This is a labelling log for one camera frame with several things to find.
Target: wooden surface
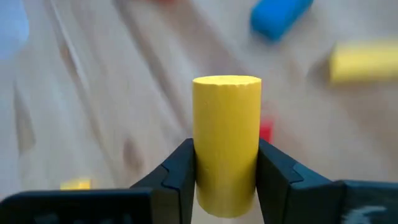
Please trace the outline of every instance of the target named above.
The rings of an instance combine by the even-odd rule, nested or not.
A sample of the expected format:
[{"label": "wooden surface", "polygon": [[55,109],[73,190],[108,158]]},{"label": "wooden surface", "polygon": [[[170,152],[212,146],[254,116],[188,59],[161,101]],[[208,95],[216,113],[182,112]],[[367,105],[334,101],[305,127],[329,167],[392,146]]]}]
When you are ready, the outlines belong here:
[{"label": "wooden surface", "polygon": [[[395,0],[315,1],[274,45],[249,30],[255,0],[24,2],[29,39],[0,62],[0,197],[131,185],[192,135],[192,79],[222,74],[262,78],[275,145],[309,168],[398,181],[396,83],[323,81],[337,41],[398,34]],[[193,223],[261,223],[254,207],[224,220],[195,204]]]}]

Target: blue wooden block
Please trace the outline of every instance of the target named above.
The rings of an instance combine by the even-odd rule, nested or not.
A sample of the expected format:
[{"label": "blue wooden block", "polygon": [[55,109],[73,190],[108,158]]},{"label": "blue wooden block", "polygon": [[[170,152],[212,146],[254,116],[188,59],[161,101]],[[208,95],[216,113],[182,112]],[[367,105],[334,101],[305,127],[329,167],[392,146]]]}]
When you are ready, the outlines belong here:
[{"label": "blue wooden block", "polygon": [[278,41],[312,5],[313,0],[262,0],[251,13],[251,27]]}]

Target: yellow wooden block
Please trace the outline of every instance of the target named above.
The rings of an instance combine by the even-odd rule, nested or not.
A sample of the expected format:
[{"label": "yellow wooden block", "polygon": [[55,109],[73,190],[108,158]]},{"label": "yellow wooden block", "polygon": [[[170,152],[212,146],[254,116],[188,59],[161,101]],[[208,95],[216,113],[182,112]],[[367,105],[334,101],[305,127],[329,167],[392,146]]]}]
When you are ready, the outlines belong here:
[{"label": "yellow wooden block", "polygon": [[214,76],[193,80],[197,199],[217,217],[252,205],[259,144],[261,79]]},{"label": "yellow wooden block", "polygon": [[398,77],[398,41],[337,45],[330,59],[331,83]]},{"label": "yellow wooden block", "polygon": [[74,179],[61,184],[61,190],[88,190],[91,189],[90,179]]}]

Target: red object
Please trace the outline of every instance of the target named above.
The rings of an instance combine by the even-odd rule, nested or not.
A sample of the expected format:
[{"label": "red object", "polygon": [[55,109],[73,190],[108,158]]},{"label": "red object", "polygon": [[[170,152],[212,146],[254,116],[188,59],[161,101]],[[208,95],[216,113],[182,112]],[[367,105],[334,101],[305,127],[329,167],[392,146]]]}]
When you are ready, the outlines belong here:
[{"label": "red object", "polygon": [[272,144],[272,128],[274,123],[271,120],[261,121],[260,124],[260,138]]}]

